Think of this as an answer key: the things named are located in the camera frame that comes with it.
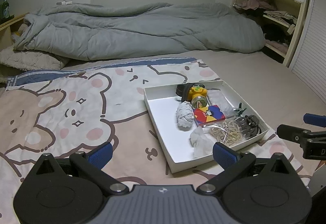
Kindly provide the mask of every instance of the blue gripper pad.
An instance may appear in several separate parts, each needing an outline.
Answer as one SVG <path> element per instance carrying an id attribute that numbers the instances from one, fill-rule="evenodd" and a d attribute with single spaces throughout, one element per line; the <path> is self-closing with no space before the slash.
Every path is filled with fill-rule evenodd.
<path id="1" fill-rule="evenodd" d="M 216 142 L 213 146 L 214 160 L 225 170 L 232 164 L 240 160 L 241 156 L 234 150 L 226 147 L 221 142 Z"/>
<path id="2" fill-rule="evenodd" d="M 113 148 L 110 142 L 105 142 L 87 153 L 87 160 L 89 163 L 102 169 L 111 159 L 113 155 Z"/>
<path id="3" fill-rule="evenodd" d="M 310 125 L 326 127 L 326 116 L 316 114 L 305 114 L 304 122 Z"/>

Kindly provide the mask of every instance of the white tray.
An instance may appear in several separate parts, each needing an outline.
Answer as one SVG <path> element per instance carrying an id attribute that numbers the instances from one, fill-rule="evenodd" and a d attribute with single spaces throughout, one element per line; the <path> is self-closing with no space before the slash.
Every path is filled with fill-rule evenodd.
<path id="1" fill-rule="evenodd" d="M 247 107 L 243 115 L 255 115 L 260 121 L 262 133 L 234 145 L 233 150 L 237 151 L 262 139 L 269 127 L 258 115 L 258 113 L 242 99 L 225 81 L 203 81 L 206 89 L 221 89 L 222 93 L 233 107 L 242 103 L 242 108 Z M 166 160 L 172 173 L 192 168 L 213 160 L 213 155 L 201 158 L 194 158 L 194 148 L 190 143 L 190 133 L 197 127 L 195 122 L 188 131 L 178 128 L 176 110 L 181 98 L 176 96 L 177 84 L 148 87 L 144 89 L 144 100 L 149 115 L 153 122 L 157 137 L 159 138 Z"/>

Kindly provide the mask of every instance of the pillow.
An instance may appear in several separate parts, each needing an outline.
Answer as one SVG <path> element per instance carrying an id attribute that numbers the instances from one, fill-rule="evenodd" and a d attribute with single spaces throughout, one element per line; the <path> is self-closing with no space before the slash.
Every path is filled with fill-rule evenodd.
<path id="1" fill-rule="evenodd" d="M 14 45 L 0 51 L 0 64 L 23 71 L 36 69 L 59 70 L 69 60 L 69 58 L 42 51 L 15 51 Z"/>

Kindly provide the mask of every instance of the pink clothing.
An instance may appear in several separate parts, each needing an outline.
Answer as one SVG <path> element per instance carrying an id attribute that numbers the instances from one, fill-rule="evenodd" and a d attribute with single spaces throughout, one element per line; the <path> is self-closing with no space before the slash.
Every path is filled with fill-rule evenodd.
<path id="1" fill-rule="evenodd" d="M 268 4 L 267 2 L 264 2 L 262 0 L 245 0 L 240 4 L 235 4 L 234 7 L 238 8 L 238 9 L 244 9 L 244 10 L 248 10 L 248 9 L 256 10 L 257 8 L 263 8 L 263 9 L 271 10 L 271 11 L 276 10 L 276 8 L 274 6 Z"/>
<path id="2" fill-rule="evenodd" d="M 287 47 L 286 45 L 277 43 L 276 41 L 266 40 L 266 43 L 275 47 L 276 49 L 278 49 L 279 51 L 281 51 L 284 54 L 286 54 L 289 49 L 289 47 Z"/>

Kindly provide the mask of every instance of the plastic bag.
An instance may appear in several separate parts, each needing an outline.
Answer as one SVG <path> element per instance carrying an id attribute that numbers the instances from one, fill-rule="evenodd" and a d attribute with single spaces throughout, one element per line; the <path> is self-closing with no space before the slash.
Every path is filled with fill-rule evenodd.
<path id="1" fill-rule="evenodd" d="M 231 147 L 245 141 L 240 126 L 235 118 L 225 119 L 223 121 L 205 126 L 205 130 L 211 134 L 216 141 Z"/>
<path id="2" fill-rule="evenodd" d="M 226 118 L 237 114 L 220 90 L 208 90 L 207 96 L 211 105 L 217 105 Z"/>

